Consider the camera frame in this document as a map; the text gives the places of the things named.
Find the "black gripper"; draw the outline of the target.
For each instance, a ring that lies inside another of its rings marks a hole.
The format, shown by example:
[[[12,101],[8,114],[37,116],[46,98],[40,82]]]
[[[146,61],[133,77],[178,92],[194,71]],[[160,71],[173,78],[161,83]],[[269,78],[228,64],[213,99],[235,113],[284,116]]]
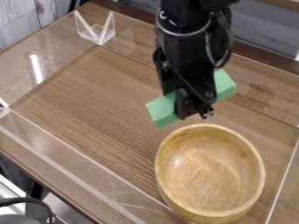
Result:
[[[180,120],[212,115],[213,72],[232,54],[231,5],[235,0],[161,0],[154,17],[153,63],[162,94],[173,93]]]

